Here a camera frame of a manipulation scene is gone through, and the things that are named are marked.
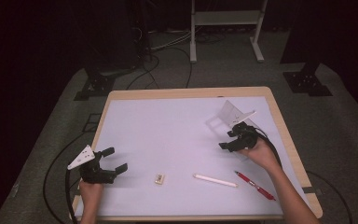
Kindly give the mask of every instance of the dark background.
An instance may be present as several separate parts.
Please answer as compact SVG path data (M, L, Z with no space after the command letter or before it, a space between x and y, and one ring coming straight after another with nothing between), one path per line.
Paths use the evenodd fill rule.
M123 19L112 21L110 31L91 10L96 2L0 1L0 207L72 75L90 58L116 67L134 65L133 50L127 61L120 61L127 52L117 49L122 40L112 45L104 37L127 34L128 42L119 45L134 49L125 23L139 25L139 15L128 4L140 1L111 1L117 4L114 15ZM190 1L145 2L149 30L189 28ZM217 10L258 7L254 1L234 0L199 0L197 7L210 3ZM291 27L282 62L305 62L310 52L317 55L341 76L358 102L358 1L269 1L263 30Z

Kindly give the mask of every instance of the marker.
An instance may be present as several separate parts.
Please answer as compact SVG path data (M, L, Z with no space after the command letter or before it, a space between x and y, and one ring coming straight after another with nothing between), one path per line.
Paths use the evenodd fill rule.
M214 182L214 183L217 183L217 184L222 184L222 185L230 186L230 187L233 187L233 188L236 188L236 187L238 186L238 184L234 184L234 183L227 182L227 181L224 181L224 180L219 180L219 179L211 178L211 177L208 177L208 176L205 176L205 175L197 175L197 174L194 174L193 176L196 177L197 179L202 179L202 180Z
M261 187L258 187L257 184L255 184L255 182L253 182L251 179L249 179L248 177L246 177L245 175L241 174L238 171L234 171L235 174L237 174L240 178L242 178L244 181L246 181L248 184L250 184L251 186L255 187L257 189L258 192L260 192L262 195L264 195L264 197L266 197L269 200L275 200L274 196L272 196L271 194L269 194L266 190L262 189Z

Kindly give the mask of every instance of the paper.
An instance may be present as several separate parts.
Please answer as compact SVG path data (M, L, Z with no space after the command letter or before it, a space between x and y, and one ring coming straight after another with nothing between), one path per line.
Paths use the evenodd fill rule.
M101 160L103 169L114 170L123 163L129 169L114 184L105 185L99 216L281 215L279 202L267 200L234 173L247 175L276 197L266 171L218 146L233 140L227 135L230 128L216 119L226 100L240 111L257 112L251 122L268 135L280 154L283 170L307 202L264 97L114 100L96 150L116 149ZM163 185L155 183L156 174L165 175ZM198 181L193 174L239 186ZM80 202L76 216L81 216L82 210Z

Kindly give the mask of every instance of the cable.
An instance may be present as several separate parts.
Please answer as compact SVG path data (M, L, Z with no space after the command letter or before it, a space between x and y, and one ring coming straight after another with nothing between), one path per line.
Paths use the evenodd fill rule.
M73 188L75 184L77 184L77 182L79 182L79 180L81 179L81 177L79 177L70 187L69 189Z
M170 35L182 35L182 33L188 33L188 30L166 30L163 31L166 34L170 34Z
M189 75L188 75L188 78L187 78L187 82L186 82L186 88L188 88L188 84L189 84L190 79L191 79L191 74L192 74L192 72L193 72L193 64L192 64L191 61L190 61L190 56L188 55L188 53L187 53L185 50L179 49L179 48L163 48L163 49L156 50L155 52L162 51L162 50L165 50L165 49L176 49L176 50L180 50L180 51L182 51L182 52L186 55L186 57L188 58L188 63L189 63L189 65L190 65L190 72L189 72Z
M158 60L158 63L159 63L159 58L158 58L157 56L155 56L155 55L151 55L151 56L152 56L152 57L156 57L156 59ZM153 84L153 83L156 83L156 86L157 86L157 88L159 89L159 85L158 85L156 79L153 77L151 71L149 71L149 70L146 69L146 67L145 67L145 62L144 62L144 64L143 64L143 67L144 67L144 70L145 70L146 72L148 72L149 75L150 75L150 76L152 77L152 79L153 79L153 82L149 83L149 84L145 87L145 89L146 89L148 86L150 86L151 84Z
M220 42L224 39L226 39L226 36L224 34L220 34L222 37L219 37L218 35L211 35L208 33L201 33L200 36L204 37L205 40L201 41L199 39L200 36L197 36L196 41L198 44L203 44L203 45L212 45L215 44L217 42Z
M71 177L71 170L66 169L65 172L65 198L66 198L66 204L69 209L69 214L71 215L72 222L74 224L77 224L77 220L75 217L75 211L71 204L71 196L70 196L70 188L69 188L69 178Z
M132 30L137 30L137 31L139 31L139 38L138 38L138 41L140 41L141 39L142 39L142 30L141 29L139 29L138 27L131 27L131 29Z
M149 74L151 71L153 71L158 65L159 65L159 58L155 55L151 55L152 57L154 57L155 59L157 59L157 63L156 65L151 69L151 70L146 70L146 72L142 73L141 75L139 75L138 77L136 77L126 88L126 91L130 89L130 86L140 77L146 75L146 74Z
M311 174L311 175L314 175L316 177L319 177L320 179L322 179L322 181L324 181L328 186L330 186L330 188L336 192L336 194L339 196L339 198L341 199L342 203L344 204L345 206L345 209L347 210L347 214L348 214L348 220L350 222L350 224L353 223L353 220L352 220L352 216L351 216L351 210L350 208L348 207L348 204L347 202L345 201L344 197L342 196L342 194L338 191L338 189L336 189L336 187L333 186L333 184L331 184L328 180L326 180L324 177L318 175L318 174L315 174L314 172L312 171L308 171L306 170L306 172L308 174Z
M261 129L259 129L259 128L255 128L256 130L258 130L258 131L260 131L262 134L264 134L264 136L266 137L266 138L269 138L268 136L267 136L267 134L265 133L265 132L263 132L263 130L261 130Z
M167 48L167 47L169 47L169 46L178 44L178 43L180 43L180 42L182 42L182 41L185 41L185 40L189 39L189 38L190 38L190 34L191 34L191 33L188 31L187 34L185 34L185 35L183 35L183 36L181 36L181 37L179 37L179 38L176 38L176 39L174 39L173 41L171 41L171 42L169 42L169 43L167 43L167 44L160 45L160 46L157 46L157 47L152 47L152 48L150 48L150 49L151 49L151 50L154 50L154 49L163 49L163 48Z
M51 215L59 222L64 224L65 222L63 222L62 220L60 220L57 215L53 212L52 208L50 207L50 204L48 203L48 198L46 195L46 183L48 180L48 174L50 173L50 170L52 168L52 166L54 165L55 161L61 156L61 154L69 147L71 146L77 139L79 139L80 137L82 137L86 132L81 133L80 135L78 135L75 139L73 139L71 142L69 142L61 151L60 153L54 158L53 162L50 164L48 171L46 172L45 175L45 179L43 181L43 200L45 201L45 205L48 208L48 211L51 213Z

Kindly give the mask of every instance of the floor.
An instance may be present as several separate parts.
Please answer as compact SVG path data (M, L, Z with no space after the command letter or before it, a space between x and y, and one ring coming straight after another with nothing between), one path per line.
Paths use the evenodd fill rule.
M145 70L139 68L118 77L113 90L271 88L304 167L310 171L310 181L318 190L324 210L322 223L349 223L349 215L353 223L358 223L358 104L340 77L324 65L318 68L316 76L332 96L310 97L306 93L292 93L282 73L298 71L303 64L280 64L288 34L260 34L263 63L255 59L249 42L251 33L211 36L219 41L199 43L198 61L193 64L186 55L188 42L180 43L175 45L177 49L155 52L153 61L145 62L147 70L156 66L151 71L153 77L149 74L141 76ZM173 34L151 35L154 47L176 38L178 35ZM102 113L106 100L106 97L90 97L87 101L74 101L86 80L87 75L81 69L68 83L24 164L17 184L1 208L0 223L59 223L45 204L43 189L57 219L71 223L65 203L64 170L68 161L92 143L94 132L83 130L91 114ZM93 121L86 129L93 126ZM71 183L75 183L74 186L76 180L77 176L73 175ZM260 221L284 223L283 220Z

